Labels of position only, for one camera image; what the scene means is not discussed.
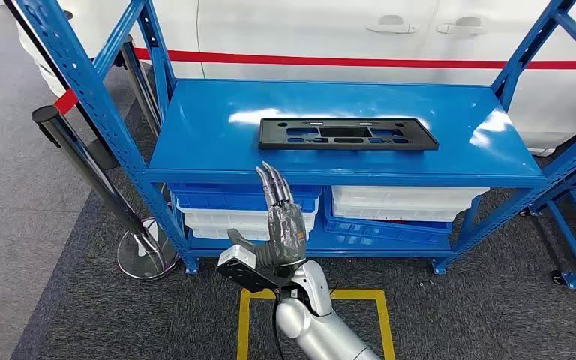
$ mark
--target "blue plastic bin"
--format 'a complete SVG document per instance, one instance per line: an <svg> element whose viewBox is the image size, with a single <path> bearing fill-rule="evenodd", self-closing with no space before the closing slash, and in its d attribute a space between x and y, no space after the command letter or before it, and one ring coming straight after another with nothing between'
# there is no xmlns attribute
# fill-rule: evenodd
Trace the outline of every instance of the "blue plastic bin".
<svg viewBox="0 0 576 360"><path fill-rule="evenodd" d="M166 185L183 209L268 210L261 184L179 184ZM293 185L295 203L303 212L314 212L321 186Z"/></svg>
<svg viewBox="0 0 576 360"><path fill-rule="evenodd" d="M347 219L332 214L332 191L325 187L325 231L348 236L366 236L401 242L436 243L445 241L452 232L452 223L433 221L379 221Z"/></svg>

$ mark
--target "blue cart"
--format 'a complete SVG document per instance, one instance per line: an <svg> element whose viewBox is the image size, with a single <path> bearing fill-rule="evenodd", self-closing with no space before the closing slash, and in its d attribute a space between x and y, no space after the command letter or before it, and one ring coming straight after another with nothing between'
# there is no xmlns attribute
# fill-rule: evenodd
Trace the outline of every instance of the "blue cart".
<svg viewBox="0 0 576 360"><path fill-rule="evenodd" d="M316 220L313 257L427 257L442 274L448 265L576 170L576 143L540 170L507 116L515 85L551 32L562 26L576 40L568 12L575 1L553 0L491 85L428 85L234 79L177 79L151 0L131 0L93 63L54 0L16 0L40 42L67 79L148 210L175 243L187 273L198 257L217 256L224 240L182 231L160 183L254 184L262 160L291 185L387 185L516 188L514 196L473 224L477 201L454 244L419 247L412 241L348 242ZM122 42L139 23L153 63L162 124L145 161L102 80ZM437 151L259 150L260 119L268 114L344 118L417 118Z"/></svg>

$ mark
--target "red stripe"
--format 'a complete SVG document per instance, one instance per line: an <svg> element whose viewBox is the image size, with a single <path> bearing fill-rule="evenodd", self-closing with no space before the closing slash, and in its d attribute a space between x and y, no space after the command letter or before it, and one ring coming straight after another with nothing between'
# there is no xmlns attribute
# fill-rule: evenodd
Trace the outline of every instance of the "red stripe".
<svg viewBox="0 0 576 360"><path fill-rule="evenodd" d="M149 60L147 49L135 49L136 57ZM412 60L388 58L314 58L307 56L276 56L226 54L222 52L197 52L169 50L173 62L220 62L227 64L270 65L327 65L366 66L384 68L451 68L451 69L501 69L505 61L477 60ZM529 69L576 70L576 61L531 61Z"/></svg>
<svg viewBox="0 0 576 360"><path fill-rule="evenodd" d="M74 105L76 105L77 102L78 98L76 97L76 94L74 94L74 91L69 88L61 97L54 101L54 106L62 115L65 115L72 107L74 107Z"/></svg>

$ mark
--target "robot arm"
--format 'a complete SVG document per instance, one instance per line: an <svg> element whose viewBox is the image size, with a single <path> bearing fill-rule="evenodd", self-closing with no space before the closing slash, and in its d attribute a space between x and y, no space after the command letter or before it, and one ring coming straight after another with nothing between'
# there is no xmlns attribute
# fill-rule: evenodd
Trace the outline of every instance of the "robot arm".
<svg viewBox="0 0 576 360"><path fill-rule="evenodd" d="M235 229L217 270L251 292L275 291L280 298L277 327L295 340L311 360L377 360L379 357L332 309L321 266L305 258L305 225L290 186L262 163L256 171L268 205L270 240L254 245Z"/></svg>

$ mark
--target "yellow floor marking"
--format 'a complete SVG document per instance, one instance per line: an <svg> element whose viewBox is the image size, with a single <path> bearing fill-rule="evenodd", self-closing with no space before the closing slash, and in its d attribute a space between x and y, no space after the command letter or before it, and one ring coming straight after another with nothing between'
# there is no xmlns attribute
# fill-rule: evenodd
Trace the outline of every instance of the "yellow floor marking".
<svg viewBox="0 0 576 360"><path fill-rule="evenodd" d="M383 344L385 360L395 360L392 329L386 304L386 294L381 289L335 289L333 300L374 300L379 315L379 330ZM275 294L265 289L260 292L241 291L239 298L239 319L237 328L237 360L248 360L248 333L251 321L251 299L275 299Z"/></svg>

